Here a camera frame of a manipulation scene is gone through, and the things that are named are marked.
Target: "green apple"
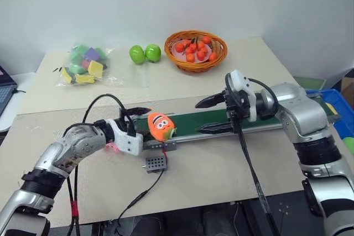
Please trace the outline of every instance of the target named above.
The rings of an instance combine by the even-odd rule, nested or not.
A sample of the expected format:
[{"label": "green apple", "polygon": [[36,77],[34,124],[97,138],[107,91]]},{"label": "green apple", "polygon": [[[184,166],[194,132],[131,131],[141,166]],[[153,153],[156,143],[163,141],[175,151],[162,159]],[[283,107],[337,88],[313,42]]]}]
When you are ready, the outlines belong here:
[{"label": "green apple", "polygon": [[129,55],[136,64],[142,64],[145,62],[145,53],[140,45],[134,45],[129,50]]},{"label": "green apple", "polygon": [[156,44],[149,44],[145,49],[145,55],[150,62],[158,62],[161,58],[161,49]]}]

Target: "yellow sponge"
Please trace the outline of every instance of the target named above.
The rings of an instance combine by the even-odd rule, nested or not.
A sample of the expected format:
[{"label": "yellow sponge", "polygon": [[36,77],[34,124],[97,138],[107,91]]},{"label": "yellow sponge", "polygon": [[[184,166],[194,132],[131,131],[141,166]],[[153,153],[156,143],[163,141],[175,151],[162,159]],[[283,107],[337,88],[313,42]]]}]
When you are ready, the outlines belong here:
[{"label": "yellow sponge", "polygon": [[76,83],[94,83],[95,78],[91,75],[75,75]]},{"label": "yellow sponge", "polygon": [[94,77],[102,77],[103,65],[92,60],[88,65],[87,71]]},{"label": "yellow sponge", "polygon": [[63,70],[61,71],[61,75],[63,76],[63,78],[65,79],[65,81],[67,83],[71,83],[72,81],[72,77],[70,76],[70,74],[67,72],[66,67],[63,68]]}]

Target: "purple sponge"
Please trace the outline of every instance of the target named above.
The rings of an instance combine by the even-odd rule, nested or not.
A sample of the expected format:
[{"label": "purple sponge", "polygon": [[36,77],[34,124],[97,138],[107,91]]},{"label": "purple sponge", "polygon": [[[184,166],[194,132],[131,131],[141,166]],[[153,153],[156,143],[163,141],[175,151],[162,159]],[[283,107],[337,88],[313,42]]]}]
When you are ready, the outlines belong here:
[{"label": "purple sponge", "polygon": [[100,59],[100,54],[94,48],[90,48],[85,53],[85,58],[88,62],[98,61]]}]

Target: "orange basket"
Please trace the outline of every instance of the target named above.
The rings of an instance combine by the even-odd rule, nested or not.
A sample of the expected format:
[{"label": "orange basket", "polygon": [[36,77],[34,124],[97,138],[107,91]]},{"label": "orange basket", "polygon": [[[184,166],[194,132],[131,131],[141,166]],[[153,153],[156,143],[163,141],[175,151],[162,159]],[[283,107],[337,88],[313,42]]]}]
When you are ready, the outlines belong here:
[{"label": "orange basket", "polygon": [[[211,44],[209,45],[209,47],[213,52],[217,54],[216,60],[212,62],[206,61],[203,63],[189,63],[178,60],[172,54],[171,50],[176,42],[184,39],[193,39],[197,37],[199,40],[201,40],[203,36],[208,36],[211,38]],[[186,30],[183,32],[174,33],[167,38],[165,42],[165,53],[167,54],[168,58],[177,65],[178,68],[191,73],[202,73],[212,68],[213,66],[216,66],[222,60],[224,60],[227,55],[227,45],[218,36],[213,35],[211,33],[200,32],[198,30]]]}]

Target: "table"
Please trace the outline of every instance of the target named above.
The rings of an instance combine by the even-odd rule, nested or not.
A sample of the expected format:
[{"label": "table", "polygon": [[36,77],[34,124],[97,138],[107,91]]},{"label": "table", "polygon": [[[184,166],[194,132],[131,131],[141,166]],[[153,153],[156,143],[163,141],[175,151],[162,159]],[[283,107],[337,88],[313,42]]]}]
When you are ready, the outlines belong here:
[{"label": "table", "polygon": [[[34,78],[34,75],[35,72],[30,72],[12,75],[11,78],[17,83],[18,90],[27,91]],[[16,117],[17,110],[25,96],[25,93],[18,92],[11,97],[10,101],[6,105],[5,110],[0,116],[0,132],[7,131],[10,128],[13,119]]]},{"label": "table", "polygon": [[[172,67],[164,69],[178,98],[174,98],[169,92],[134,97],[135,89],[131,89],[131,92],[124,88],[107,87],[106,91],[100,91],[99,88],[102,87],[98,85],[92,87],[90,94],[87,94],[91,92],[89,86],[82,88],[84,92],[77,90],[76,93],[80,94],[77,101],[74,101],[74,93],[68,90],[62,92],[57,88],[48,91],[46,97],[50,99],[46,99],[40,95],[38,89],[41,90],[47,85],[39,82],[37,75],[41,78],[48,75],[49,81],[54,82],[50,76],[51,71],[55,69],[52,68],[54,63],[48,58],[60,57],[59,54],[47,55],[29,90],[30,94],[22,108],[22,114],[16,117],[0,148],[0,182],[6,183],[0,186],[0,207],[6,203],[12,192],[21,186],[20,177],[32,169],[39,155],[50,143],[58,139],[67,126],[82,119],[85,112],[83,107],[97,94],[119,93],[117,95],[123,98],[127,108],[139,105],[165,113],[187,113],[196,111],[194,104],[203,98],[201,95],[216,93],[223,88],[223,76],[226,71],[230,71],[227,67],[239,68],[246,75],[269,85],[283,81],[294,82],[290,73],[260,38],[229,42],[228,45],[230,53],[227,60],[210,72],[209,76],[203,76],[204,79],[199,75],[183,74]],[[168,66],[168,61],[161,63]],[[161,69],[159,65],[153,66],[156,68],[151,68],[151,71],[156,71],[157,74]],[[270,70],[276,70],[272,73],[277,74],[270,75]],[[203,86],[198,83],[195,86],[202,91],[196,91],[191,86],[182,91],[180,84],[173,83],[174,78],[185,82],[185,86],[191,79],[201,81]],[[150,88],[138,90],[152,92],[157,85],[151,82]],[[38,95],[40,101],[37,106],[31,107],[29,105],[34,103],[34,95]],[[61,106],[56,102],[58,95],[70,100]],[[118,109],[113,103],[104,104],[106,106],[93,109],[88,122],[118,115]],[[335,130],[333,133],[339,149],[353,166],[349,151]],[[246,141],[254,168],[267,196],[302,189],[301,180],[304,177],[298,166],[296,152],[282,130],[247,134]],[[147,174],[141,167],[146,157],[156,154],[160,154],[160,151],[145,151],[142,156],[134,157],[103,149],[87,157],[80,164],[79,170],[80,222],[117,218],[127,204],[157,178],[156,174]],[[179,144],[176,151],[168,152],[168,157],[168,171],[144,200],[127,211],[125,217],[257,197],[236,136]],[[59,191],[55,201],[54,209],[48,215],[52,227],[68,225],[71,218],[66,185]]]}]

